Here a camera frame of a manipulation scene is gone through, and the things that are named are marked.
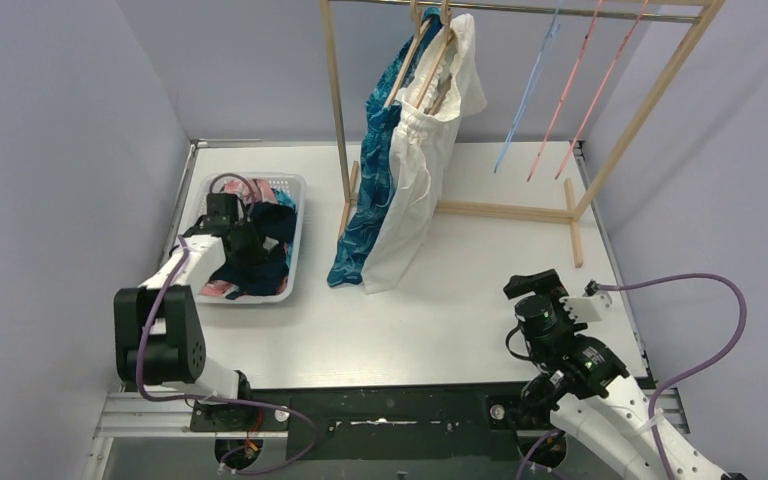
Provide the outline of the light blue shark shorts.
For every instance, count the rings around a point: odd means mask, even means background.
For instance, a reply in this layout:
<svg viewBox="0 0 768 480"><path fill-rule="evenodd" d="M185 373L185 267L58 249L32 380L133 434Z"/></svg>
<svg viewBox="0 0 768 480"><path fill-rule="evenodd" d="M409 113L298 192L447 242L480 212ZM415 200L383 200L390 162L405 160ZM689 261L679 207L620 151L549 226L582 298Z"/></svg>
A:
<svg viewBox="0 0 768 480"><path fill-rule="evenodd" d="M293 211L297 210L296 202L293 200L293 198L287 192L285 192L283 190L280 190L280 189L275 189L275 188L273 188L272 191L273 191L273 194L274 194L274 197L275 197L275 202L277 204L289 207Z"/></svg>

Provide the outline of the wooden hanger rear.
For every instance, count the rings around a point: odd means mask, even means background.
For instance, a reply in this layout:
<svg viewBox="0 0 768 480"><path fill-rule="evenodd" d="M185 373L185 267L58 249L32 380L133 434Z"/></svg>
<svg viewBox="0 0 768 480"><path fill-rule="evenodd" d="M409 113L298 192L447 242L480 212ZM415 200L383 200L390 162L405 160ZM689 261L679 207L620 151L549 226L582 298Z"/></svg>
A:
<svg viewBox="0 0 768 480"><path fill-rule="evenodd" d="M385 108L390 107L393 104L399 89L402 87L407 77L410 64L421 44L421 41L430 27L430 21L424 20L424 10L419 6L419 2L417 0L411 0L409 2L409 6L411 18L415 25L414 35L412 36L411 43L403 58L402 64L396 75L392 88L385 100Z"/></svg>

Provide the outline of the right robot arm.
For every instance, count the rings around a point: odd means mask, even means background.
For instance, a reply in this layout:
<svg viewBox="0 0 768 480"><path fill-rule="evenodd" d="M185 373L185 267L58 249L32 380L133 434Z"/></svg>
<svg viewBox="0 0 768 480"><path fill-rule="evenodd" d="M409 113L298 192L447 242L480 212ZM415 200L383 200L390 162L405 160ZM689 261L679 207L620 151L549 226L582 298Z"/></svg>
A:
<svg viewBox="0 0 768 480"><path fill-rule="evenodd" d="M711 358L647 394L606 343L585 333L590 324L606 320L611 293L625 286L591 281L582 295L572 296L553 269L512 276L503 288L516 303L517 325L511 332L523 337L527 352L522 360L539 370L521 393L527 421L572 436L624 479L732 478L657 405L666 390L721 361L745 330L748 309L739 287L720 275L702 277L725 285L736 297L735 332Z"/></svg>

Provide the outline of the pink hanger of floral shorts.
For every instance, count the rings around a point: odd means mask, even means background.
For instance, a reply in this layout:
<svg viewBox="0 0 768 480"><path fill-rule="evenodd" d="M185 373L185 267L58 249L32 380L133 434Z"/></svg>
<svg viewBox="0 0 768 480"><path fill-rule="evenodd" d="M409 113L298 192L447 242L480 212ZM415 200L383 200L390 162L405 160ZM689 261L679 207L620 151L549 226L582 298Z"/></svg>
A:
<svg viewBox="0 0 768 480"><path fill-rule="evenodd" d="M563 82L561 82L557 78L550 78L549 80L546 80L545 82L543 82L541 80L541 78L540 78L540 82L539 82L539 84L537 86L537 89L534 92L534 96L533 96L533 98L532 98L532 100L530 102L530 104L532 103L532 101L537 101L537 100L539 100L541 102L548 102L550 99L552 99L552 96L547 97L547 96L537 96L536 95L536 93L540 93L539 88L543 84L546 84L547 86L552 87L552 88L554 88L556 90L557 102L556 102L554 111L552 113L551 119L546 123L545 133L543 135L543 138L542 138L542 141L540 143L540 146L539 146L539 148L537 150L537 154L535 155L534 160L532 161L532 164L531 164L530 169L529 169L529 173L528 173L528 175L526 177L526 181L527 182L530 182L531 179L533 178L533 176L534 176L534 174L535 174L535 172L536 172L536 170L538 168L539 162L540 162L540 160L542 158L542 155L543 155L543 152L545 150L545 147L546 147L547 143L549 142L549 139L551 137L553 129L555 128L555 125L556 125L556 123L557 123L557 121L558 121L558 119L559 119L559 117L561 115L561 112L562 112L562 110L563 110L563 108L565 106L565 103L566 103L567 98L569 96L570 89L572 88L572 85L573 85L573 83L575 81L575 78L576 78L576 75L578 73L580 64L581 64L581 62L582 62L582 60L584 58L584 55L585 55L585 53L587 51L588 44L589 44L589 41L590 41L590 37L593 34L593 31L595 29L596 22L598 21L600 12L602 10L602 7L603 7L603 1L597 1L594 7L592 7L590 10L585 12L585 15L590 17L590 24L589 24L589 26L588 26L586 31L582 31L581 32L581 39L582 39L582 41L581 41L581 45L580 45L580 48L579 48L579 52L578 52L577 56L575 57L574 61L572 61L572 57L570 55L567 55L566 57L563 57L561 54L553 54L552 53L553 49L550 52L550 56L546 60L545 67L547 65L550 65L553 61L568 61L568 63L570 64L570 68L569 68L569 72L568 72L567 78ZM569 32L561 33L561 30L560 30L556 40L558 38L560 38L560 37L566 38L566 37L570 37L571 36L571 33L569 33Z"/></svg>

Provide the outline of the navy blue shorts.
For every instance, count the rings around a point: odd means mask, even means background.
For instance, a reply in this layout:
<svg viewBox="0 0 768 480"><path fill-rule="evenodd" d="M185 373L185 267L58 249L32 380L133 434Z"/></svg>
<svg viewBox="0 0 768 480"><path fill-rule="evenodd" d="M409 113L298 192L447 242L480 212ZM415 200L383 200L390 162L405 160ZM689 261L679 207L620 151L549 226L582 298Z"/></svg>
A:
<svg viewBox="0 0 768 480"><path fill-rule="evenodd" d="M289 247L296 232L297 211L270 202L251 206L249 222L264 239L267 262L236 268L227 262L212 277L211 286L220 298L234 301L244 296L270 297L286 289L289 277Z"/></svg>

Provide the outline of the pink navy floral shorts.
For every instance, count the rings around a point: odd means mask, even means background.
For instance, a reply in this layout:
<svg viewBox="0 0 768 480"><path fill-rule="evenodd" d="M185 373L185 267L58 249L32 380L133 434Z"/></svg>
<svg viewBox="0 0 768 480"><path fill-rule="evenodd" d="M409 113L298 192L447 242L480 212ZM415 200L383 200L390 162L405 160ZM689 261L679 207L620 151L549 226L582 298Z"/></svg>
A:
<svg viewBox="0 0 768 480"><path fill-rule="evenodd" d="M237 173L221 174L215 177L213 180L211 180L210 183L208 184L208 191L210 193L233 194L242 201L242 205L238 208L238 212L240 213L240 216L243 220L246 220L246 219L249 220L251 206L254 203L257 203L257 202L276 203L272 189L273 188L270 185L270 182L263 178L245 177ZM289 268L290 268L291 246L289 247L289 256L288 256ZM215 290L214 287L211 286L211 280L212 280L212 277L208 281L208 283L206 283L202 288L201 294L208 298L217 298L217 299L226 300L224 298L219 297L218 292ZM255 296L244 296L234 301L238 301L245 297L255 297Z"/></svg>

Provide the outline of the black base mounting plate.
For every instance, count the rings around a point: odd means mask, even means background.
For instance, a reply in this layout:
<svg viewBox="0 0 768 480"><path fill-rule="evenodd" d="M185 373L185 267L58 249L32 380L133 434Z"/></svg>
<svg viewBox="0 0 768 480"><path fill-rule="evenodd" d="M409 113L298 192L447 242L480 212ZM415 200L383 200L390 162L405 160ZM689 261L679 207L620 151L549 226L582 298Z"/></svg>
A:
<svg viewBox="0 0 768 480"><path fill-rule="evenodd" d="M516 460L549 430L521 399L522 382L256 390L266 407L195 402L190 427L218 454L250 439L285 458Z"/></svg>

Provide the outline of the wooden clothes rack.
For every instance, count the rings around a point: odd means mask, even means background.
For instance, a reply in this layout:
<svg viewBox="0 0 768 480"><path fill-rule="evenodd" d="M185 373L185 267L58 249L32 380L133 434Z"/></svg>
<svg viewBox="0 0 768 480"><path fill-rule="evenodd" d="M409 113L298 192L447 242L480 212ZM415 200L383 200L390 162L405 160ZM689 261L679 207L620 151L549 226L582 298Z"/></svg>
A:
<svg viewBox="0 0 768 480"><path fill-rule="evenodd" d="M348 154L347 154L347 141L345 136L345 125L342 108L342 98L339 80L339 71L337 63L337 49L335 40L335 29L333 25L333 15L330 4L332 2L347 2L347 3L369 3L380 5L408 5L410 1L318 1L321 12L322 27L325 40L326 60L329 76L329 87L331 94L331 102L333 108L333 118L336 133L336 145L338 152L338 161L340 165L340 174L342 182L342 195L344 198L343 213L341 216L341 224L339 227L339 233L341 234L347 226L349 220L349 213L352 207L357 204L357 192L356 182L359 177L360 167L359 163L355 162L349 166ZM419 6L422 7L440 7L441 1L418 1ZM480 203L480 202L467 202L467 201L446 201L441 200L437 204L437 212L441 214L454 214L470 217L484 217L484 218L499 218L499 219L511 219L518 221L539 222L539 223L551 223L567 225L569 227L572 261L574 268L580 269L584 266L584 249L583 239L581 234L581 220L588 208L593 207L596 196L600 193L603 186L610 178L616 166L623 158L627 149L631 146L633 140L642 129L646 120L650 117L663 95L676 78L682 66L686 60L690 57L694 48L699 41L703 38L705 32L712 24L717 14L720 12L726 1L608 1L610 3L620 4L640 4L641 9L637 14L618 12L618 11L605 11L603 8L600 12L599 18L608 18L616 20L634 20L634 24L630 27L626 36L624 37L621 45L618 47L617 52L612 60L612 63L608 67L608 70L603 77L594 99L591 101L591 105L588 112L585 114L584 120L579 127L578 132L571 140L568 152L565 159L562 161L559 167L555 180L558 180L572 158L574 147L578 144L578 139L583 132L584 127L592 115L592 111L601 98L602 92L610 80L613 70L623 52L625 46L633 35L637 28L637 25L641 21L645 22L660 22L660 23L675 23L675 24L688 24L690 25L686 34L679 42L674 53L671 55L663 70L654 81L648 94L642 100L642 103L637 108L636 112L628 122L627 126L623 130L619 139L612 148L608 160L599 170L595 178L590 181L587 190L581 196L576 198L575 190L571 179L564 180L564 198L565 209L552 209L541 207L527 207L527 206L515 206L505 204L492 204L492 203ZM698 13L690 16L679 15L663 15L658 13L647 13L649 5L653 6L689 6L698 8ZM552 15L554 8L541 7L535 5L511 5L511 4L496 4L496 3L478 3L478 2L455 2L451 3L451 8L477 10L477 11L494 11L494 12L510 12L517 14L532 14L532 15ZM585 15L585 12L590 9L582 8L563 8L562 12L564 16L569 17L589 17Z"/></svg>

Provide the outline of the wooden hanger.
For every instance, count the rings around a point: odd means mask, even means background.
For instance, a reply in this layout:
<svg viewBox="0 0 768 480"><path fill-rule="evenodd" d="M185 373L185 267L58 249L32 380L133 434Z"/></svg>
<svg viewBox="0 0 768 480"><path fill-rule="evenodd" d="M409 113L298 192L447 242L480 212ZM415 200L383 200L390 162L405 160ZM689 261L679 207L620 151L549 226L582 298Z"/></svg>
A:
<svg viewBox="0 0 768 480"><path fill-rule="evenodd" d="M434 79L439 65L446 56L446 50L452 42L453 35L451 33L452 12L449 0L442 0L440 2L440 20L443 25L443 41L440 48L437 51L437 55L431 64L428 76L424 79L421 88L417 92L414 100L414 107L418 110L423 109L424 98L430 88L431 82Z"/></svg>
<svg viewBox="0 0 768 480"><path fill-rule="evenodd" d="M385 100L385 108L390 107L393 104L399 89L402 87L407 77L410 64L421 44L421 41L430 27L430 21L424 20L424 10L419 6L419 2L417 0L411 0L409 2L409 6L411 18L415 25L414 35L412 36L411 43L403 58L402 64L396 75L392 88Z"/></svg>

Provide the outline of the light blue hanger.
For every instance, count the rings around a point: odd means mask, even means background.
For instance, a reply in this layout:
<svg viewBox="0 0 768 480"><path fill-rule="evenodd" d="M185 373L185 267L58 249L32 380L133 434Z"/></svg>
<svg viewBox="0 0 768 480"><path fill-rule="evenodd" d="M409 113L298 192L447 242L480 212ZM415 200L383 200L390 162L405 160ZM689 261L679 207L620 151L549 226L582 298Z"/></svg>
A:
<svg viewBox="0 0 768 480"><path fill-rule="evenodd" d="M529 73L526 86L524 88L524 91L520 100L520 104L513 117L513 121L510 126L510 129L506 135L506 138L503 142L503 146L494 164L494 169L493 169L494 174L498 173L499 170L501 169L505 161L505 158L507 156L510 145L512 144L516 134L519 132L520 124L523 121L523 118L529 108L529 104L534 96L534 92L536 91L537 86L540 82L540 78L545 68L546 60L550 56L550 52L553 49L553 45L562 27L559 20L559 16L560 16L560 10L563 7L563 5L564 5L564 0L558 0L556 2L555 9L552 14L552 19L542 38L539 51L537 53L532 69Z"/></svg>

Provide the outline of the white plastic basket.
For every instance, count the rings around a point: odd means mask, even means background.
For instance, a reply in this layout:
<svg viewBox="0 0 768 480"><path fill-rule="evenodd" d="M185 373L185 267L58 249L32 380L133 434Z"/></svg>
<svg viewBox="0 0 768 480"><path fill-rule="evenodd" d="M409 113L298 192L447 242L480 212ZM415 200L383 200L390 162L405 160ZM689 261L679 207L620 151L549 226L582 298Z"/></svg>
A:
<svg viewBox="0 0 768 480"><path fill-rule="evenodd" d="M226 172L203 181L185 235L216 234L224 263L196 296L206 305L285 300L295 279L306 183L298 175Z"/></svg>

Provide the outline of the dark teal patterned shorts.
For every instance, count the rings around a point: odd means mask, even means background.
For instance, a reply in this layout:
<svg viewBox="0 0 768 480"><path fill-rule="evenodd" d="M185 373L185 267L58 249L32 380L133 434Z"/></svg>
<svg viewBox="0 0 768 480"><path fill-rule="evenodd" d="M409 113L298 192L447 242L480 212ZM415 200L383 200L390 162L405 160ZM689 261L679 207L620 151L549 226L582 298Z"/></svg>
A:
<svg viewBox="0 0 768 480"><path fill-rule="evenodd" d="M392 135L401 116L401 104L386 100L397 89L402 67L405 80L413 79L418 64L416 57L406 60L412 42L407 41L381 74L366 104L367 131L360 150L360 185L357 205L337 241L335 260L327 275L327 284L335 288L344 284L359 285L362 269L378 239L383 221L394 195L389 154Z"/></svg>

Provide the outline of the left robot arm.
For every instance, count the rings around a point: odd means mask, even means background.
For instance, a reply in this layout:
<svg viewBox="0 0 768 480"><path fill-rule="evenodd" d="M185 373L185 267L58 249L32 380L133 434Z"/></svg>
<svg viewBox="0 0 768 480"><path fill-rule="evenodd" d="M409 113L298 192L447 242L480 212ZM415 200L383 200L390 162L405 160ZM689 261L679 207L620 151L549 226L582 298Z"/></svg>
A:
<svg viewBox="0 0 768 480"><path fill-rule="evenodd" d="M216 271L250 266L265 249L241 198L210 193L206 206L153 276L115 294L116 368L149 401L160 398L148 387L172 388L172 399L217 403L219 417L241 427L255 416L251 384L208 355L196 298Z"/></svg>

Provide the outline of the white drawstring shorts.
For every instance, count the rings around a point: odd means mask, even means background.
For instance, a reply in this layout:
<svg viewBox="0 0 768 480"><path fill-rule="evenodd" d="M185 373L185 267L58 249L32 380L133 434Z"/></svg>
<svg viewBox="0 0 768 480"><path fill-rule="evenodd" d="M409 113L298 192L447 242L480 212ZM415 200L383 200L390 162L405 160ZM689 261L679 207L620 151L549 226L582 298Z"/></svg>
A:
<svg viewBox="0 0 768 480"><path fill-rule="evenodd" d="M362 269L368 294L397 286L424 242L442 194L463 118L487 106L476 65L476 25L469 13L452 19L452 42L424 98L414 98L429 74L443 41L437 33L419 57L413 79L398 92L401 116L395 127L389 162L395 192L378 239Z"/></svg>

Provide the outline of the wooden hanger front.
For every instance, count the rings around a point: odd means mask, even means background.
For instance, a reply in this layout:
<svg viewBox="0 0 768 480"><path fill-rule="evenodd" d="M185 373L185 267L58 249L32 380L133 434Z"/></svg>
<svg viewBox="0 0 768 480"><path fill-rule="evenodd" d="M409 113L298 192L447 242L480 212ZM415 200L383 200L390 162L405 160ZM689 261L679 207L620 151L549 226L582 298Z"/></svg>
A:
<svg viewBox="0 0 768 480"><path fill-rule="evenodd" d="M434 79L439 65L446 56L446 50L452 42L453 35L451 33L452 12L449 0L442 0L440 2L440 20L443 25L443 41L440 48L437 51L437 55L431 64L428 76L424 79L421 88L417 92L414 100L414 107L418 110L423 109L424 98L430 88L431 82Z"/></svg>

